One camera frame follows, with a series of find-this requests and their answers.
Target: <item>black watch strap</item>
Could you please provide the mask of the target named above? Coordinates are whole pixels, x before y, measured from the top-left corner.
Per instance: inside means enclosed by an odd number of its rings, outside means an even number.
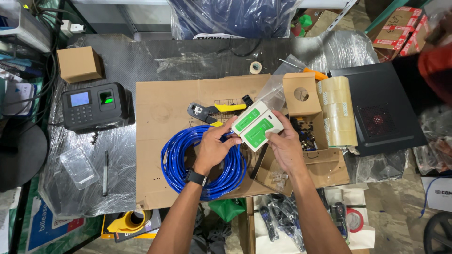
[[[185,182],[188,183],[189,181],[191,182],[195,182],[201,186],[204,187],[204,185],[206,185],[207,183],[207,176],[204,176],[202,174],[198,174],[196,173],[193,168],[188,167],[188,173],[187,173],[187,177],[185,178]]]

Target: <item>speaker grille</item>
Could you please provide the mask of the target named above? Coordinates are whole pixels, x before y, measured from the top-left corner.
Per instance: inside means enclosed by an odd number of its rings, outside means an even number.
[[[398,133],[387,104],[358,107],[358,109],[369,137]]]

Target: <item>keypad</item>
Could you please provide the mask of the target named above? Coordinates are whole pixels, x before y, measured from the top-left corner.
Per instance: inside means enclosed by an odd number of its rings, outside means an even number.
[[[71,109],[71,123],[72,124],[76,124],[76,123],[82,123],[82,122],[91,122],[93,120],[92,116],[93,114],[91,111],[91,106],[83,106],[83,107],[78,107],[78,108],[73,108]]]

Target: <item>yellow handle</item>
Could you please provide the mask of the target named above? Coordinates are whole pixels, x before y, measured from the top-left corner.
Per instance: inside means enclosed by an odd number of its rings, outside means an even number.
[[[141,211],[141,213],[143,214],[143,221],[138,223],[138,224],[134,224],[130,217],[133,214],[133,211],[129,211],[129,212],[125,212],[124,216],[116,219],[112,222],[112,224],[110,224],[107,228],[108,231],[110,231],[111,233],[136,233],[138,231],[140,231],[145,225],[146,223],[150,220],[151,218],[151,211],[150,210],[146,210],[146,211]]]
[[[229,112],[229,111],[245,109],[246,108],[246,104],[240,104],[240,105],[218,105],[218,104],[215,103],[215,107],[220,112]]]
[[[223,123],[220,122],[220,121],[217,121],[217,122],[211,123],[210,125],[215,126],[215,127],[218,127],[218,126],[223,125]]]
[[[325,79],[328,78],[327,75],[325,75],[325,74],[323,74],[321,72],[315,71],[315,70],[311,70],[309,68],[304,68],[303,72],[314,72],[315,73],[315,79],[316,80],[320,80],[320,81],[325,80]]]

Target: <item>coiled cable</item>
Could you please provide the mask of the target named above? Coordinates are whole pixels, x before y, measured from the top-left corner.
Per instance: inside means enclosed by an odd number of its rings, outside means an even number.
[[[204,132],[210,127],[210,125],[200,125],[182,130],[174,135],[163,147],[160,153],[163,176],[169,186],[177,193],[180,193],[184,188],[184,180],[187,176],[187,170],[184,168],[184,153],[191,145],[199,145]],[[226,136],[231,133],[224,134],[220,140],[222,142],[226,141]],[[245,178],[246,160],[240,152],[240,145],[231,147],[223,162],[222,174],[203,187],[201,201],[211,201],[231,192]]]

